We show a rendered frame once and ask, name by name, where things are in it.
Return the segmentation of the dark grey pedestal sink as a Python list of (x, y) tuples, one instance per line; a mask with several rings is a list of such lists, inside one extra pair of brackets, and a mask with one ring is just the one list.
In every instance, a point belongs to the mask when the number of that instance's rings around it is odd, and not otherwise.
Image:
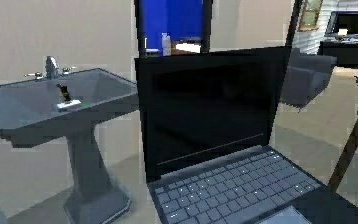
[[(81, 104), (59, 110), (68, 87)], [(106, 170), (95, 126), (138, 109), (134, 82), (101, 68), (53, 79), (0, 85), (0, 138), (32, 148), (65, 137), (74, 185), (64, 205), (71, 224), (108, 224), (128, 211), (131, 200)]]

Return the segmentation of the dark brown slanted pole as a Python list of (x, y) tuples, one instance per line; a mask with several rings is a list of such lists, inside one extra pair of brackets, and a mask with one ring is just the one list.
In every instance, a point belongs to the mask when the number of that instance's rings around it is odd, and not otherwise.
[(336, 192), (358, 148), (358, 117), (336, 163), (327, 186)]

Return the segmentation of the black television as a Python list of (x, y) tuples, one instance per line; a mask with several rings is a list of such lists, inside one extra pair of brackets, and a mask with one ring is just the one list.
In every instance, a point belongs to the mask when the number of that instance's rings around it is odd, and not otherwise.
[(351, 37), (358, 36), (358, 11), (332, 11), (325, 36), (334, 37), (340, 29), (346, 29)]

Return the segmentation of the black television stand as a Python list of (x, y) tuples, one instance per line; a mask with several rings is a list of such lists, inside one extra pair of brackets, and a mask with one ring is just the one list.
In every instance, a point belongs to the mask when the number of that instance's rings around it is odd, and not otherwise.
[(358, 67), (358, 43), (321, 41), (318, 55), (336, 57), (337, 66)]

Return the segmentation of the white bottle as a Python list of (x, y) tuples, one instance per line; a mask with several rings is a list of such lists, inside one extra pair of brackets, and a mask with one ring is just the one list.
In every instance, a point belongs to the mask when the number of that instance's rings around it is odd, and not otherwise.
[(168, 33), (162, 34), (162, 50), (164, 56), (171, 55), (171, 39)]

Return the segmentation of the black and white small object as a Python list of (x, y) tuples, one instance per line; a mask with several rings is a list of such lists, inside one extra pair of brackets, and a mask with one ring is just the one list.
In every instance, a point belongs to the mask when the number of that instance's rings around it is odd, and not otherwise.
[(57, 87), (59, 88), (61, 95), (63, 97), (63, 101), (56, 104), (56, 107), (59, 110), (67, 110), (72, 107), (76, 107), (81, 104), (81, 101), (78, 99), (73, 99), (71, 97), (71, 94), (68, 91), (68, 87), (62, 84), (57, 84)]

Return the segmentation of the framed wall picture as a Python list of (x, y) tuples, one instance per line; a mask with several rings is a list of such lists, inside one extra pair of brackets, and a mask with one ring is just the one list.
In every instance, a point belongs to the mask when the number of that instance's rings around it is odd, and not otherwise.
[(303, 7), (299, 19), (300, 32), (312, 31), (318, 28), (318, 20), (323, 0), (303, 0)]

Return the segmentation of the black laptop with grey keyboard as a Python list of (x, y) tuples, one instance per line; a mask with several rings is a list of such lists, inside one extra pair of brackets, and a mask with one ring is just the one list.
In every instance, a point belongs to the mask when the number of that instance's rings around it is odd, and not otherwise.
[(270, 146), (289, 46), (135, 61), (146, 182), (162, 224), (358, 224)]

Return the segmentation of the white topped brown furniture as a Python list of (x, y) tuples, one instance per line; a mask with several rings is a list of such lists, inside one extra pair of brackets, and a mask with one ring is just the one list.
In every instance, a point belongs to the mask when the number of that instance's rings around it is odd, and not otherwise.
[(178, 40), (171, 42), (171, 54), (197, 54), (201, 50), (201, 44), (194, 41)]

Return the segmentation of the silver faucet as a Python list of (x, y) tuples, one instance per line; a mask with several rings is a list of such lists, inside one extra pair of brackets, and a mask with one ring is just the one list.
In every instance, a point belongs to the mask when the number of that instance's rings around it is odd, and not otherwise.
[(46, 57), (45, 70), (48, 79), (57, 78), (59, 76), (59, 65), (53, 56)]

